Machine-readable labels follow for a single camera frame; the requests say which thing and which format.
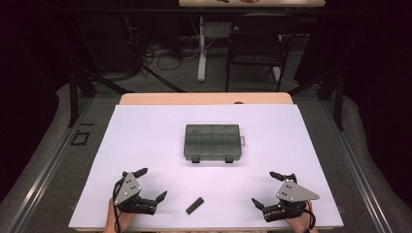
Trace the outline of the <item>wooden desk with white legs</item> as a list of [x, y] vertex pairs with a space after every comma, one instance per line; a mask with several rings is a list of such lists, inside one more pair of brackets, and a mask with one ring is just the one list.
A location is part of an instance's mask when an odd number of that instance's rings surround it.
[[[199, 10], [216, 10], [216, 9], [253, 9], [253, 8], [298, 8], [312, 9], [322, 8], [326, 4], [326, 0], [230, 0], [229, 3], [220, 2], [218, 0], [179, 0], [179, 6], [187, 9]], [[206, 79], [206, 61], [207, 53], [205, 47], [204, 36], [204, 17], [199, 18], [199, 66], [197, 72], [197, 80], [204, 82]]]

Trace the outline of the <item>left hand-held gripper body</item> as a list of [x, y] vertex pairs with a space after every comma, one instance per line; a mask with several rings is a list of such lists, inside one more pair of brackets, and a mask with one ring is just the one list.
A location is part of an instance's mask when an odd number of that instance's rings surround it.
[[134, 178], [132, 172], [123, 172], [122, 178], [115, 184], [113, 204], [122, 213], [153, 216], [157, 203], [155, 200], [144, 199], [140, 196], [142, 186], [138, 179]]

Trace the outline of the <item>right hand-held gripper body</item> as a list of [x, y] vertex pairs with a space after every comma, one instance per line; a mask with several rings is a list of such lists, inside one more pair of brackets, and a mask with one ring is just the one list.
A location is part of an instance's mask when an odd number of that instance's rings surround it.
[[264, 207], [262, 210], [267, 222], [301, 216], [307, 201], [320, 198], [315, 192], [288, 180], [283, 182], [276, 197], [279, 199], [278, 204]]

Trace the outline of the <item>aluminium floor rail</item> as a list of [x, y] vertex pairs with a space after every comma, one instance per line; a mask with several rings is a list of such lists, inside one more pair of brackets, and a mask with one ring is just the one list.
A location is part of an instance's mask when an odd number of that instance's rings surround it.
[[78, 233], [69, 222], [100, 142], [100, 122], [92, 117], [93, 98], [83, 101], [72, 127], [66, 125], [65, 109], [58, 109], [51, 128], [0, 205], [0, 233]]
[[367, 208], [367, 211], [374, 223], [378, 233], [393, 233], [383, 210], [378, 203], [375, 193], [373, 192], [357, 157], [350, 146], [348, 138], [344, 131], [341, 131], [334, 121], [333, 108], [328, 101], [321, 101], [321, 106], [326, 113], [326, 118], [332, 124], [332, 129], [338, 139], [339, 144], [344, 150], [344, 155], [347, 160], [349, 170], [355, 181], [355, 184], [360, 192], [361, 199]]

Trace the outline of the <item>black metal stand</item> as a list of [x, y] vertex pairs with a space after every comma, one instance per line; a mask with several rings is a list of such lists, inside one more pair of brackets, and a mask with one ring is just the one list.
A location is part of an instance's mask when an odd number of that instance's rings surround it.
[[93, 98], [97, 91], [92, 82], [96, 81], [111, 88], [119, 94], [131, 93], [131, 90], [126, 90], [119, 85], [112, 83], [108, 79], [101, 76], [99, 73], [92, 71], [86, 67], [75, 69], [69, 78], [69, 93], [70, 93], [70, 122], [69, 127], [72, 127], [80, 116], [79, 112], [79, 97], [78, 90], [86, 98]]
[[333, 120], [340, 131], [343, 131], [342, 124], [342, 108], [343, 108], [343, 95], [344, 95], [344, 76], [339, 69], [332, 69], [326, 71], [315, 78], [310, 79], [307, 82], [300, 83], [298, 87], [295, 87], [288, 91], [290, 96], [302, 92], [317, 82], [322, 82], [320, 89], [317, 92], [319, 100], [329, 100], [331, 94], [334, 93], [334, 105], [333, 105]]

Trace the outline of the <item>small black rectangular block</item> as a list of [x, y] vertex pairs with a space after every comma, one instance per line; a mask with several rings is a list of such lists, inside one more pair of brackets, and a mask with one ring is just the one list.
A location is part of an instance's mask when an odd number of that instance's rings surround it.
[[198, 197], [189, 207], [186, 208], [186, 213], [188, 215], [191, 215], [203, 203], [204, 203], [204, 199], [202, 197]]

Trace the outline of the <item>white table mat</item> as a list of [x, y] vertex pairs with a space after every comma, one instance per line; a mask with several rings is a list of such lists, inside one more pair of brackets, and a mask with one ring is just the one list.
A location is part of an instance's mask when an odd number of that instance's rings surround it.
[[[246, 139], [239, 160], [184, 158], [188, 124], [238, 124]], [[70, 227], [90, 231], [104, 226], [108, 201], [124, 171], [148, 168], [139, 180], [141, 195], [154, 199], [167, 190], [153, 216], [139, 215], [135, 230], [263, 230], [282, 228], [264, 220], [252, 198], [276, 203], [281, 182], [269, 172], [295, 174], [300, 185], [319, 194], [316, 224], [343, 224], [300, 110], [294, 104], [118, 105], [93, 161]], [[198, 197], [204, 203], [186, 213]]]

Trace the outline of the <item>grey translucent compartment box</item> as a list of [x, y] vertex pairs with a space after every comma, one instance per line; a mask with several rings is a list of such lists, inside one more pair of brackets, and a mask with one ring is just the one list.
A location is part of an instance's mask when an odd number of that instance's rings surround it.
[[188, 124], [184, 157], [192, 163], [221, 160], [233, 163], [242, 156], [242, 136], [238, 124]]

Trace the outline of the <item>black folding chair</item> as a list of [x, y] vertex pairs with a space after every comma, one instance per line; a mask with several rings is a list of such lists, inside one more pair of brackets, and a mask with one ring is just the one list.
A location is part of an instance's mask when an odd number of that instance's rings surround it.
[[229, 91], [232, 65], [268, 67], [269, 72], [279, 68], [279, 91], [298, 29], [299, 21], [291, 15], [248, 13], [237, 17], [229, 27], [225, 91]]

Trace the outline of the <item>person's right hand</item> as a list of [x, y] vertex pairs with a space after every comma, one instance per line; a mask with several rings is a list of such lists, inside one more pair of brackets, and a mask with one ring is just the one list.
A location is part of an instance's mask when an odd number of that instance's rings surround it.
[[313, 213], [313, 206], [310, 201], [306, 202], [305, 211], [301, 216], [287, 218], [286, 223], [294, 233], [319, 233], [316, 227], [316, 217]]

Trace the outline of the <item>person's left hand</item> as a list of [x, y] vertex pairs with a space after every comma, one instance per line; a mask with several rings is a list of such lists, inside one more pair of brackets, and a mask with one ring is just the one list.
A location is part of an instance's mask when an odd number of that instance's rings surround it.
[[135, 217], [135, 214], [128, 213], [116, 216], [113, 200], [110, 199], [108, 202], [108, 213], [103, 233], [121, 233], [122, 230], [125, 230], [129, 226]]

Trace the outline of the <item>grey box under desk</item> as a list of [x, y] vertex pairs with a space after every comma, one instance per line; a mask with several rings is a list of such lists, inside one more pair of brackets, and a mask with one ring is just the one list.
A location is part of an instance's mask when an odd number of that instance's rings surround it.
[[228, 38], [230, 22], [210, 22], [204, 24], [204, 36], [209, 38]]

